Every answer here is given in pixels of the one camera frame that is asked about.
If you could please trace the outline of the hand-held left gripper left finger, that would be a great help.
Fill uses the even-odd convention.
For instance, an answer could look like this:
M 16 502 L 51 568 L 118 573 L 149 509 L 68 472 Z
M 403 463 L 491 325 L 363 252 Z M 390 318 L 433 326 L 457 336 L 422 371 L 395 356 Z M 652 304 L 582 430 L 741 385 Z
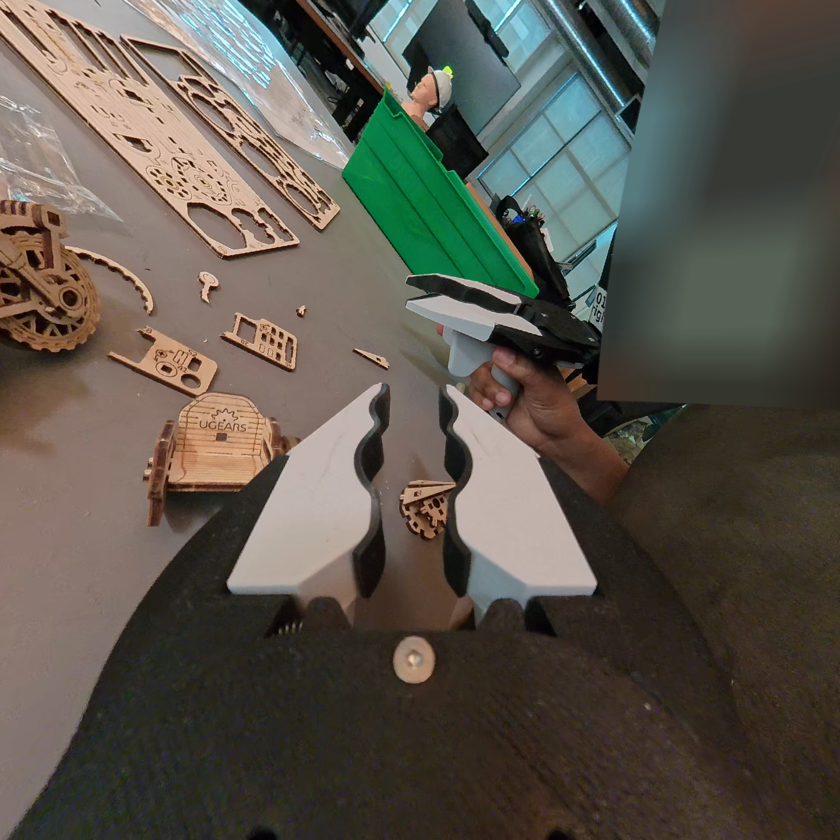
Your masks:
M 238 557 L 233 594 L 331 597 L 346 614 L 385 565 L 382 506 L 372 480 L 384 462 L 387 384 L 371 386 L 294 447 Z

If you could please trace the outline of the fan-shaped wooden assembly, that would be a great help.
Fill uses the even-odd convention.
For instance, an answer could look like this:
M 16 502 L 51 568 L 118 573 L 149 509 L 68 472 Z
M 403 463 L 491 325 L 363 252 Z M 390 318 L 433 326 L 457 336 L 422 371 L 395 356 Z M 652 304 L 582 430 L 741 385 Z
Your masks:
M 448 497 L 455 487 L 454 481 L 409 482 L 400 496 L 400 512 L 409 530 L 425 540 L 442 533 L 448 518 Z

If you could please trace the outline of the wooden-top office desk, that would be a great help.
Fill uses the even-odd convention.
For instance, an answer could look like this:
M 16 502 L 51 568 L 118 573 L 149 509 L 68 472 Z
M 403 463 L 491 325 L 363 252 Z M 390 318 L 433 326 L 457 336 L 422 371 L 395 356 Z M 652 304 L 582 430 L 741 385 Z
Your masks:
M 502 225 L 501 225 L 501 222 L 497 219 L 497 215 L 495 215 L 495 214 L 493 213 L 493 211 L 491 211 L 491 210 L 490 210 L 490 208 L 488 207 L 488 205 L 486 205 L 486 204 L 483 202 L 483 200 L 481 199 L 480 195 L 478 194 L 478 192 L 477 192 L 477 190 L 475 189 L 475 187 L 474 187 L 474 186 L 472 186 L 471 184 L 466 183 L 466 184 L 465 184 L 465 187 L 466 187 L 467 191 L 468 191 L 468 192 L 469 192 L 469 193 L 473 196 L 473 198 L 477 201 L 479 208 L 480 208 L 483 212 L 485 212 L 485 214 L 488 216 L 488 218 L 489 218 L 489 220 L 490 220 L 490 224 L 491 224 L 491 225 L 492 225 L 492 226 L 496 229 L 496 231 L 498 232 L 498 234 L 501 236 L 502 240 L 503 240 L 503 241 L 504 241 L 504 242 L 505 242 L 505 243 L 509 246 L 509 248 L 511 249 L 511 251 L 512 251 L 512 253 L 513 253 L 514 257 L 515 257 L 515 259 L 518 261 L 518 263 L 520 264 L 520 266 L 521 266 L 522 268 L 524 268 L 524 269 L 526 270 L 526 272 L 529 274 L 529 276 L 530 276 L 530 277 L 534 280 L 534 278 L 533 278 L 533 273 L 532 273 L 531 268 L 529 267 L 529 265 L 528 265 L 528 263 L 526 262 L 526 260 L 525 260 L 525 259 L 521 256 L 521 254 L 519 253 L 519 251 L 516 249 L 515 245 L 512 243 L 512 241 L 511 241 L 511 239 L 509 238 L 509 236 L 508 236 L 508 235 L 505 233 L 505 231 L 503 230 Z M 498 210 L 501 210 L 503 213 L 505 213 L 505 211 L 508 209 L 508 203 L 509 203 L 509 201 L 510 201 L 510 199 L 505 198 L 504 200 L 502 200 L 502 201 L 500 202 L 500 204 L 498 205 L 498 208 L 497 208 L 497 209 L 498 209 Z

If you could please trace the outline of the person's right hand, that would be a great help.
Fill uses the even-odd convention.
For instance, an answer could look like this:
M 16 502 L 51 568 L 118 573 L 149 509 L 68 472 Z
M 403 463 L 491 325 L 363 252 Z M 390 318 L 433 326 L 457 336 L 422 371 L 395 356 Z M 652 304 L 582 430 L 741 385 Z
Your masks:
M 571 462 L 599 438 L 585 424 L 560 373 L 506 348 L 469 377 L 469 398 L 485 411 L 507 407 L 507 426 L 540 456 Z

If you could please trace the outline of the black bag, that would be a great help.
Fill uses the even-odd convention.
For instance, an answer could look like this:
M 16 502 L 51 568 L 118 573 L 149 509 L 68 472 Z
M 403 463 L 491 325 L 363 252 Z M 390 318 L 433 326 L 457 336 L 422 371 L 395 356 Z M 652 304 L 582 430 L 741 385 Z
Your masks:
M 542 233 L 542 221 L 533 215 L 508 220 L 501 210 L 497 212 L 503 230 L 526 260 L 537 285 L 538 299 L 571 311 L 573 303 L 560 264 L 553 259 Z

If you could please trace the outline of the wooden sidecar model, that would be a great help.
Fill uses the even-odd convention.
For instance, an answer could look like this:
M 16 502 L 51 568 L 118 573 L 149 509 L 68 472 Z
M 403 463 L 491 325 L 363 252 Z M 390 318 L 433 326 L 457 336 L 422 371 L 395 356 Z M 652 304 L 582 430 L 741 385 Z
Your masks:
M 300 443 L 243 395 L 206 392 L 164 424 L 143 473 L 147 524 L 160 525 L 170 492 L 236 491 Z

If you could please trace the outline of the green plastic bin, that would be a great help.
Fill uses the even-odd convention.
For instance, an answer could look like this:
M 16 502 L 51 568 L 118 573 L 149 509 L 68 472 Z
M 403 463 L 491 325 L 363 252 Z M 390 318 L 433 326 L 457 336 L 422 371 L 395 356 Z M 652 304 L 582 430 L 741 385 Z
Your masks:
M 385 90 L 342 175 L 412 274 L 462 277 L 536 298 L 538 286 L 442 159 Z

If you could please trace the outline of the black office chair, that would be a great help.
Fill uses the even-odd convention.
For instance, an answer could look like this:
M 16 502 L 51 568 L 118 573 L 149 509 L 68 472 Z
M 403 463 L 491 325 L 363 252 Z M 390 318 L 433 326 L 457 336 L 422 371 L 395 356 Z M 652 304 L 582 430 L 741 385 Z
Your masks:
M 444 168 L 455 172 L 463 182 L 488 157 L 487 150 L 452 103 L 427 128 L 426 135 L 442 152 Z

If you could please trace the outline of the small slotted wooden plate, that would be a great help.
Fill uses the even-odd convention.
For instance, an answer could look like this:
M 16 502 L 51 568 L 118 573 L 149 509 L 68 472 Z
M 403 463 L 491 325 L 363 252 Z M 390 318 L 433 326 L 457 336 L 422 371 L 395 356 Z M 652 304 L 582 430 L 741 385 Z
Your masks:
M 255 335 L 252 339 L 239 335 L 243 324 L 253 328 Z M 233 328 L 223 332 L 220 338 L 284 371 L 294 371 L 297 368 L 297 337 L 267 319 L 255 320 L 237 311 Z

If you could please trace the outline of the mannequin head with helmet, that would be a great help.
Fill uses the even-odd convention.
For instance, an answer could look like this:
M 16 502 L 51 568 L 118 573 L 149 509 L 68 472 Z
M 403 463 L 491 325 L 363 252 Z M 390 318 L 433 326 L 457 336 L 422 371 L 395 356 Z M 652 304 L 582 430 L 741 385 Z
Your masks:
M 412 90 L 410 98 L 402 103 L 406 114 L 422 129 L 427 131 L 427 114 L 439 114 L 451 98 L 454 72 L 450 66 L 443 69 L 429 67 L 426 74 Z

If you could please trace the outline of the curved toothed wooden piece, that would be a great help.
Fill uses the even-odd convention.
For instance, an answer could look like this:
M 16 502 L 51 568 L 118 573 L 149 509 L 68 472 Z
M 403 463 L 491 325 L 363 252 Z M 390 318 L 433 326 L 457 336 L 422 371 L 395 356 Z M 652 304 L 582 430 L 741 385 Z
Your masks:
M 97 266 L 101 266 L 112 273 L 120 276 L 122 279 L 128 281 L 133 288 L 139 292 L 142 302 L 143 302 L 143 309 L 144 311 L 149 314 L 154 314 L 154 299 L 151 294 L 150 289 L 145 285 L 141 278 L 139 278 L 135 273 L 133 273 L 130 269 L 122 266 L 120 263 L 100 255 L 99 253 L 90 251 L 86 248 L 79 248 L 76 246 L 68 245 L 66 249 L 78 256 L 80 259 L 87 260 L 92 264 Z

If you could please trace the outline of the wooden puzzle sheet with gears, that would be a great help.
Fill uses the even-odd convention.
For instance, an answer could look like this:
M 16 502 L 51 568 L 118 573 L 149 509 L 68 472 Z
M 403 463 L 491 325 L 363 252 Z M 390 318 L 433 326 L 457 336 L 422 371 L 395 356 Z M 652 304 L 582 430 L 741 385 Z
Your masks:
M 96 26 L 1 2 L 2 38 L 220 258 L 299 239 L 133 59 Z

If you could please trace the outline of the wooden motorcycle model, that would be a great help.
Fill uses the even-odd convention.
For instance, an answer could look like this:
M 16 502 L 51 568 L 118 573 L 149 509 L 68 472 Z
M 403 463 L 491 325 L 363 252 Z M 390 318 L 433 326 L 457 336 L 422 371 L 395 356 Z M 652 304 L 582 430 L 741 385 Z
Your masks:
M 59 353 L 95 332 L 98 291 L 80 258 L 63 246 L 66 236 L 58 209 L 2 200 L 2 340 Z

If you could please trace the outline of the small clear plastic bag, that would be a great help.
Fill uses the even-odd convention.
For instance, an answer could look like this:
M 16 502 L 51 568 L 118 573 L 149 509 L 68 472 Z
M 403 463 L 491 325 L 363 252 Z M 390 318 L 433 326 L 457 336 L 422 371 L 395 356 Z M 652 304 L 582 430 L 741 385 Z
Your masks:
M 58 134 L 40 112 L 5 96 L 1 97 L 1 194 L 48 204 L 67 214 L 122 222 L 81 184 Z

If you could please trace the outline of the silver air duct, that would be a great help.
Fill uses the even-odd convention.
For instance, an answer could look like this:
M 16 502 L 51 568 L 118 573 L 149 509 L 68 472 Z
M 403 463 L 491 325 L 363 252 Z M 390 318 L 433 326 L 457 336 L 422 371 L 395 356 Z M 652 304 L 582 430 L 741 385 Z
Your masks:
M 643 86 L 648 78 L 659 19 L 645 1 L 541 1 L 540 9 L 566 41 L 579 68 L 612 115 L 634 129 L 643 93 L 635 91 L 606 50 L 620 56 Z

